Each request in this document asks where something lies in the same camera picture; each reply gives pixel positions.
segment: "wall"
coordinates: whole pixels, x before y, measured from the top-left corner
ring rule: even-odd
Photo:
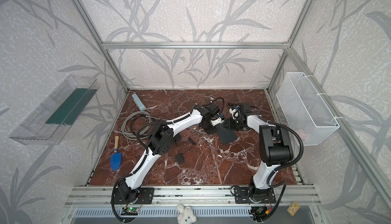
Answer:
[[[69,0],[0,0],[0,19],[0,223],[54,223],[84,185],[124,90]],[[8,138],[70,74],[100,88],[61,143]]]
[[[390,179],[389,3],[316,0],[293,48]],[[284,71],[296,71],[289,63]],[[277,90],[278,84],[271,93]],[[391,223],[391,213],[339,133],[305,147],[299,165],[331,223]]]
[[[82,2],[106,42],[284,42],[305,0]],[[265,88],[282,53],[281,50],[208,52],[111,50],[129,86],[144,89]]]

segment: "white mesh basket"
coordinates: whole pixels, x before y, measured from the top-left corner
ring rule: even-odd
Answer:
[[[277,92],[289,127],[305,146],[318,145],[339,128],[339,123],[303,72],[288,72]]]

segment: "yellow sticker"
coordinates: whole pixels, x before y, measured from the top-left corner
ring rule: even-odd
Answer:
[[[300,205],[295,201],[288,207],[287,211],[289,212],[289,214],[291,214],[291,216],[293,216],[294,214],[296,214],[299,208]]]

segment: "green paper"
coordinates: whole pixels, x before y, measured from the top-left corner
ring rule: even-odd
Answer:
[[[96,91],[96,89],[76,88],[46,121],[46,124],[72,125]]]

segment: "transparent container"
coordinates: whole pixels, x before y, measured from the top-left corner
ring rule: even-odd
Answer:
[[[303,72],[287,72],[277,99],[289,127],[299,134],[305,146],[318,145],[339,129],[322,95]]]
[[[96,79],[68,76],[9,136],[25,145],[57,145],[90,102]]]

